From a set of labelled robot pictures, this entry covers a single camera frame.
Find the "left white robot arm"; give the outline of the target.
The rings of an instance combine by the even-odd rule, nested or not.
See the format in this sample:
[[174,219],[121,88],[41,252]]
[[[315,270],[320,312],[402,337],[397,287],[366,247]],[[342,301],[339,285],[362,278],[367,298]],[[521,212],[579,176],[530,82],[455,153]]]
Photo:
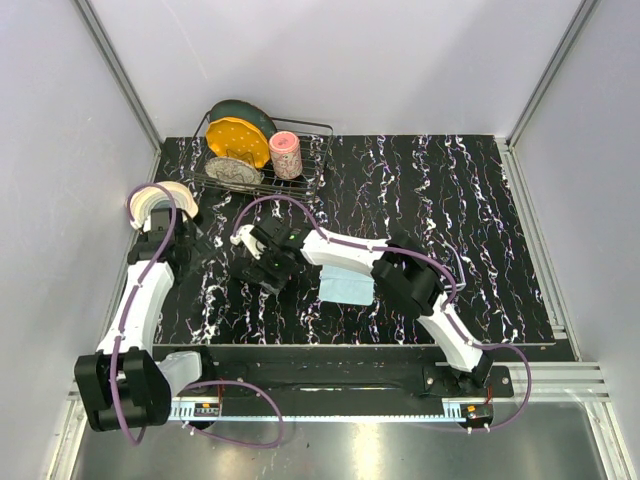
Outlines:
[[90,427],[119,430],[161,426],[172,400],[188,389],[196,396],[215,386],[216,372],[197,351],[154,360],[153,339],[162,307],[201,252],[188,211],[156,207],[128,254],[126,284],[115,317],[96,351],[78,357],[74,378]]

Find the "light blue cleaning cloth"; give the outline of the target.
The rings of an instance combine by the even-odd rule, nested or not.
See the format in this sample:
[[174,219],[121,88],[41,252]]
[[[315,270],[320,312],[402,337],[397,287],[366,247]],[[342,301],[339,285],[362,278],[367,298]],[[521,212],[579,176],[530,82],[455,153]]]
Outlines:
[[323,302],[368,306],[374,302],[374,281],[365,274],[325,265],[318,297]]

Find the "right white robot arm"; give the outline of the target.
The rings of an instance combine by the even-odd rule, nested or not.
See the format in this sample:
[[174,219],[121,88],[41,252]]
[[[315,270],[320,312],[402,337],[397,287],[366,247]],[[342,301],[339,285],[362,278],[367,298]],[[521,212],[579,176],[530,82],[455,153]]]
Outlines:
[[232,263],[232,277],[275,295],[302,263],[366,276],[395,312],[418,321],[436,341],[460,393],[472,397],[488,387],[493,361],[460,320],[442,282],[447,278],[455,286],[455,280],[409,235],[360,239],[324,228],[290,228],[267,218],[238,227],[230,241],[248,252]]

